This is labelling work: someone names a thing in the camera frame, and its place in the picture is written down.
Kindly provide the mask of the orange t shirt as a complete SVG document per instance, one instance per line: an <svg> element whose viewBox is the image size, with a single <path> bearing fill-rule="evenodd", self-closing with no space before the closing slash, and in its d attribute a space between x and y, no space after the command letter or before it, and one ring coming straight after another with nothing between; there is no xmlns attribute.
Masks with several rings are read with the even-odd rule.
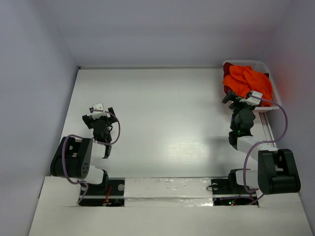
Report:
<svg viewBox="0 0 315 236"><path fill-rule="evenodd" d="M248 92L254 90L262 93L262 98L272 100L273 88L269 74L257 72L250 66L231 66L230 75L223 79L222 84L226 94L232 90L236 95L246 97Z"/></svg>

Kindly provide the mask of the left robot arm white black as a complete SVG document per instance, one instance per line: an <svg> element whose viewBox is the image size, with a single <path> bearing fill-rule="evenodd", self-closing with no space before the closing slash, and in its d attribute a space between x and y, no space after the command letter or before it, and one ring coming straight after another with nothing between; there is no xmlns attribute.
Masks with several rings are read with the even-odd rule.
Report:
<svg viewBox="0 0 315 236"><path fill-rule="evenodd" d="M92 138L83 138L76 135L68 135L61 139L50 164L50 174L54 177L68 179L72 184L73 178L83 185L90 169L93 144L105 146L104 158L110 155L112 145L118 140L113 140L111 131L113 124L118 124L118 136L121 133L121 125L112 107L104 110L101 103L89 108L90 114L83 115L82 120L88 129L93 131Z"/></svg>

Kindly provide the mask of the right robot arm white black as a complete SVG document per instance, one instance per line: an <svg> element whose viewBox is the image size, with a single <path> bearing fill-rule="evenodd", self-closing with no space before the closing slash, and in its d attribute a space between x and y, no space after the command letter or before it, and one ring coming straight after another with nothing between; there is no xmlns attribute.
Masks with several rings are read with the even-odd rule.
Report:
<svg viewBox="0 0 315 236"><path fill-rule="evenodd" d="M245 97L229 90L222 100L223 104L231 102L229 144L246 154L243 168L235 172L242 178L229 178L227 189L233 193L243 188L248 193L260 190L264 195L297 193L301 189L301 181L293 152L287 148L271 147L271 141L260 141L251 133L254 110L264 101L262 93L254 90Z"/></svg>

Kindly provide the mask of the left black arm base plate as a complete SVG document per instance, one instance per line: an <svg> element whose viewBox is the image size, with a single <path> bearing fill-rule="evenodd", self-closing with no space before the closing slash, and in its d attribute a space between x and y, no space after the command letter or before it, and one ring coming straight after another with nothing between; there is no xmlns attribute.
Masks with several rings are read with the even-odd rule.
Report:
<svg viewBox="0 0 315 236"><path fill-rule="evenodd" d="M81 202L82 207L123 207L125 179L110 178L105 183L89 184L89 188Z"/></svg>

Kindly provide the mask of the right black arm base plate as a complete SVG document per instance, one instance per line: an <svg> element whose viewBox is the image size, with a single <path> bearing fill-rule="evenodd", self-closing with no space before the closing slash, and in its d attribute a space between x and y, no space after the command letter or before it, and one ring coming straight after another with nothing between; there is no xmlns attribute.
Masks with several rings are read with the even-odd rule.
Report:
<svg viewBox="0 0 315 236"><path fill-rule="evenodd" d="M207 190L212 193L214 206L245 206L257 199L255 192L248 193L243 185L233 185L227 178L212 179Z"/></svg>

